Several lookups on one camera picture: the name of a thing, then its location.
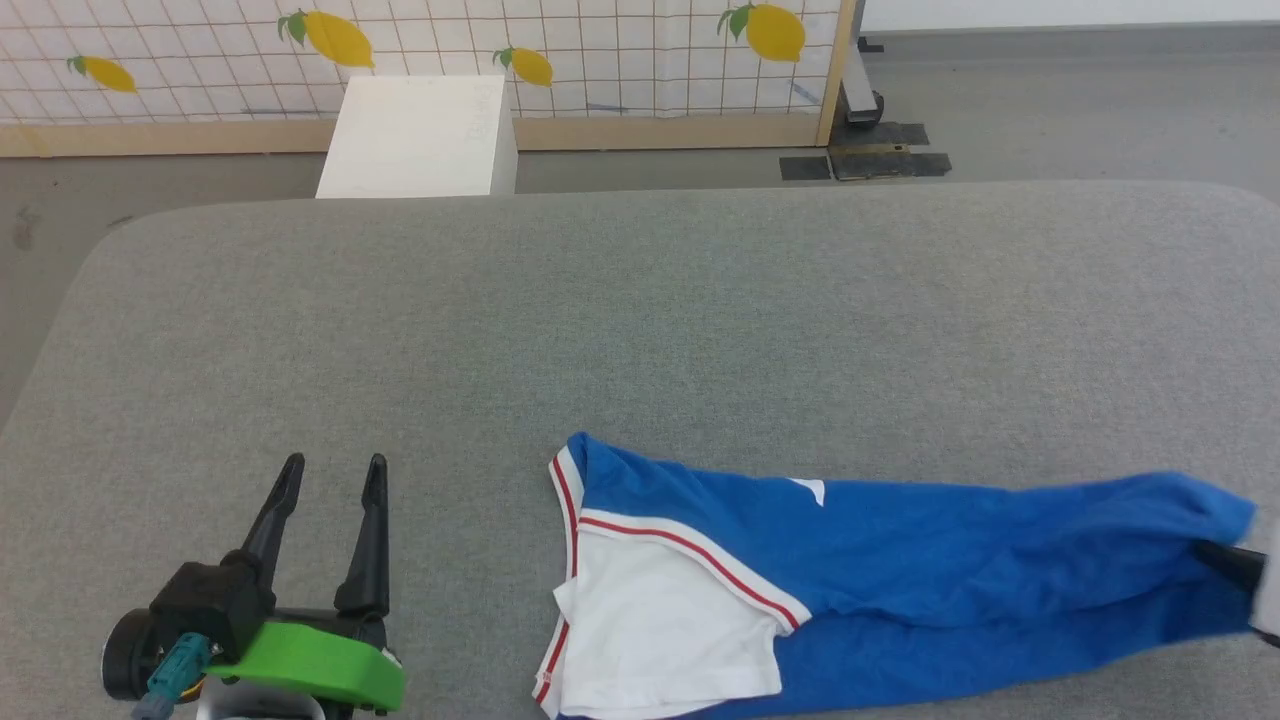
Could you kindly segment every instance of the red and white trim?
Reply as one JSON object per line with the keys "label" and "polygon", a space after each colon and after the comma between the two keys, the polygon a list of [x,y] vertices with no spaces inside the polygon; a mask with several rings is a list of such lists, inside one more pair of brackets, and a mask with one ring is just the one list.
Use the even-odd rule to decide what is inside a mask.
{"label": "red and white trim", "polygon": [[772,615],[780,634],[790,635],[812,616],[799,600],[762,578],[698,530],[667,518],[632,518],[604,510],[586,509],[579,518],[579,530],[612,538],[631,538],[664,544],[690,557],[739,600]]}
{"label": "red and white trim", "polygon": [[[564,579],[571,580],[577,577],[577,528],[579,512],[582,509],[582,475],[573,462],[573,455],[568,446],[561,448],[556,457],[547,465],[552,477],[552,486],[556,488],[556,497],[561,503],[561,516],[564,519]],[[548,717],[559,715],[559,687],[556,682],[561,669],[561,656],[564,652],[564,643],[568,642],[568,623],[562,615],[556,621],[556,634],[552,635],[552,644],[543,656],[543,662],[538,667],[536,683],[534,685],[534,701],[547,712]]]}

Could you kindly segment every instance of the white wall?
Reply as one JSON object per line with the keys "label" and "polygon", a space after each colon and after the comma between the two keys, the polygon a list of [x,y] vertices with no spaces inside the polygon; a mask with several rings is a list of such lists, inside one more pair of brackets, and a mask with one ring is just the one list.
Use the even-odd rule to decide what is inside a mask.
{"label": "white wall", "polygon": [[1280,0],[864,0],[863,33],[1280,22]]}

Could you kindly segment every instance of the white grid panel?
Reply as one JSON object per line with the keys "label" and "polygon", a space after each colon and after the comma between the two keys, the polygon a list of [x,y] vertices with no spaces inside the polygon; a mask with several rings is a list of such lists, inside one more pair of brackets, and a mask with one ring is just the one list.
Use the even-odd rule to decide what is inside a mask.
{"label": "white grid panel", "polygon": [[[0,124],[334,118],[357,74],[506,74],[521,117],[817,113],[840,0],[769,0],[804,27],[797,63],[756,54],[753,15],[739,38],[717,32],[744,3],[0,0]],[[321,53],[282,38],[278,20],[300,10],[362,40]],[[494,60],[507,47],[511,68]],[[108,63],[133,91],[111,90],[123,76]]]}

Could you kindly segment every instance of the blue fabric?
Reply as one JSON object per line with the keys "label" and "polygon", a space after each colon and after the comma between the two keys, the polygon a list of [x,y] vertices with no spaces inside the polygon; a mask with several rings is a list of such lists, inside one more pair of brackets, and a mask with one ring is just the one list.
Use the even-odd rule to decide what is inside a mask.
{"label": "blue fabric", "polygon": [[899,705],[1248,630],[1247,594],[1190,555],[1253,505],[1180,473],[1006,491],[826,482],[658,462],[570,438],[582,506],[684,523],[814,615],[774,642],[782,693],[698,717]]}

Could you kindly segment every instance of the garment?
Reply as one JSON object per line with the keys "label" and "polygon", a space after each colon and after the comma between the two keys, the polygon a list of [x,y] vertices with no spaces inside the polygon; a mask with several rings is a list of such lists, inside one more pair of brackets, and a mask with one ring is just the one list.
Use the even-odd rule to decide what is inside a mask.
{"label": "garment", "polygon": [[1179,473],[1018,492],[748,478],[584,433],[550,473],[567,580],[534,696],[553,717],[924,702],[1248,629],[1249,598],[1189,544],[1234,544],[1253,506]]}

